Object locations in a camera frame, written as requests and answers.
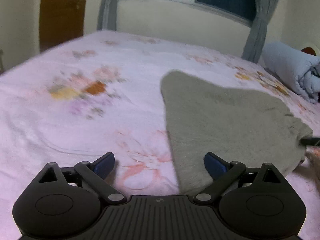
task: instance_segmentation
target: window sill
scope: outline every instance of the window sill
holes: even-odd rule
[[[209,6],[209,5],[199,3],[199,2],[194,2],[193,0],[167,0],[167,1],[184,3],[184,4],[187,4],[188,6],[196,8],[198,10],[210,12],[210,13],[219,15],[221,17],[228,18],[228,19],[233,20],[235,22],[238,22],[244,26],[247,26],[247,27],[252,26],[251,21],[244,19],[242,17],[239,17],[238,15],[232,14],[230,12],[224,11],[223,9],[214,7],[214,6]]]

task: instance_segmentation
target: curtain tieback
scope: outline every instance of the curtain tieback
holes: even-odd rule
[[[264,21],[265,23],[269,22],[269,17],[267,17],[266,15],[259,13],[256,15],[257,18],[259,18],[260,20]]]

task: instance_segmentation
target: floral bedsheet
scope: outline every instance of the floral bedsheet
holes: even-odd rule
[[[278,97],[320,136],[318,105],[259,65],[199,46],[97,32],[0,77],[0,239],[20,236],[12,205],[47,162],[73,166],[111,151],[116,174],[110,183],[124,194],[177,194],[160,93],[161,78],[174,69],[223,87]],[[307,161],[303,167],[288,180],[308,208],[300,236],[316,240],[318,184]]]

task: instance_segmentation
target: gray cloth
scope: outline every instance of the gray cloth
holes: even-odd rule
[[[163,78],[161,91],[182,194],[196,194],[212,183],[203,163],[207,152],[247,167],[270,162],[284,175],[304,157],[298,141],[312,130],[278,98],[221,88],[178,71]]]
[[[244,46],[242,58],[257,63],[267,35],[267,26],[278,0],[256,0],[256,17]]]
[[[293,49],[281,42],[265,45],[262,51],[265,69],[278,76],[293,92],[311,103],[320,92],[320,57]]]
[[[101,0],[97,30],[116,30],[118,0]]]

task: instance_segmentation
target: pink bedsheet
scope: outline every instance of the pink bedsheet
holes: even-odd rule
[[[17,239],[12,205],[47,162],[61,167],[111,151],[114,187],[168,195],[178,185],[161,78],[178,69],[223,87],[281,98],[320,136],[320,109],[256,64],[199,46],[103,31],[58,46],[0,77],[0,239]],[[319,184],[306,161],[287,179],[307,206],[300,232],[320,236]]]

